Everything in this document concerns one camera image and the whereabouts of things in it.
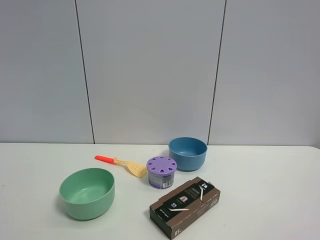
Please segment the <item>yellow spatula with orange handle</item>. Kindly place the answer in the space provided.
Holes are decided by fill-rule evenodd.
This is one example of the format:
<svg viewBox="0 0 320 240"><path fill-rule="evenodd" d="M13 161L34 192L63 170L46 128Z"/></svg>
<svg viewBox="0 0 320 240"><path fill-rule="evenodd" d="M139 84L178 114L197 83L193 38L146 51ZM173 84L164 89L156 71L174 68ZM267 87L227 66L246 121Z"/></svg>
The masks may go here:
<svg viewBox="0 0 320 240"><path fill-rule="evenodd" d="M96 155L94 158L96 160L109 163L109 164L124 165L128 169L128 171L137 178L143 178L148 172L147 167L145 165L137 162L122 161L122 160L118 160L116 157L110 158L110 157L105 157L101 155Z"/></svg>

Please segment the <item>blue plastic bowl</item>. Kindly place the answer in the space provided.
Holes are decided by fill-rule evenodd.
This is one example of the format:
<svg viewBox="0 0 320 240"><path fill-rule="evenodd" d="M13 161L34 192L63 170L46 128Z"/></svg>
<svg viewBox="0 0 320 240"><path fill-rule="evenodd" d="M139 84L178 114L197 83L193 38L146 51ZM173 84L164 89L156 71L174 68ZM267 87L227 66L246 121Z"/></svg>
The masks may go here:
<svg viewBox="0 0 320 240"><path fill-rule="evenodd" d="M205 162L208 147L193 137L178 137L168 144L169 157L175 160L177 168L182 171L196 171Z"/></svg>

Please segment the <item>purple lidded air freshener jar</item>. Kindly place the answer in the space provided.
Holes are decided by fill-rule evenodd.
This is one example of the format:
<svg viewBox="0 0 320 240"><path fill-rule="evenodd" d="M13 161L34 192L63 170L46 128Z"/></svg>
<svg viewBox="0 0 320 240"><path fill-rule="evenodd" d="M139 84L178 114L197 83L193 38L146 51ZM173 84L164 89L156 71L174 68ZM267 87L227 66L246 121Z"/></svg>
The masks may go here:
<svg viewBox="0 0 320 240"><path fill-rule="evenodd" d="M156 156L146 163L148 183L156 189L167 189L174 184L177 163L168 156Z"/></svg>

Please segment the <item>brown cardboard box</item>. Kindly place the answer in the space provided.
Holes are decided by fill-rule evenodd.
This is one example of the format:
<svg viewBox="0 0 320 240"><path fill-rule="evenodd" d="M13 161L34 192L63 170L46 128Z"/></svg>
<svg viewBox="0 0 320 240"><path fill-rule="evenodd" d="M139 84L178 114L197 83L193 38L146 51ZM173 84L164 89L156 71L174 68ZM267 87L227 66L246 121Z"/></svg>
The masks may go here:
<svg viewBox="0 0 320 240"><path fill-rule="evenodd" d="M215 206L221 191L212 183L195 177L149 206L150 219L173 240Z"/></svg>

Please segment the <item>green plastic bowl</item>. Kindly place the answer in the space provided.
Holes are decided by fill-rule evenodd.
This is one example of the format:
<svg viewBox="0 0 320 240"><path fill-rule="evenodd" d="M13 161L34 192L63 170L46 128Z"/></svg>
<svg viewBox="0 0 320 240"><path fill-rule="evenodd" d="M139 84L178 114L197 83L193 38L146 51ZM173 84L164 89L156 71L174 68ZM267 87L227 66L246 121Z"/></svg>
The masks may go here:
<svg viewBox="0 0 320 240"><path fill-rule="evenodd" d="M82 169L61 183L60 199L72 218L81 221L95 219L112 206L115 183L113 174L105 169Z"/></svg>

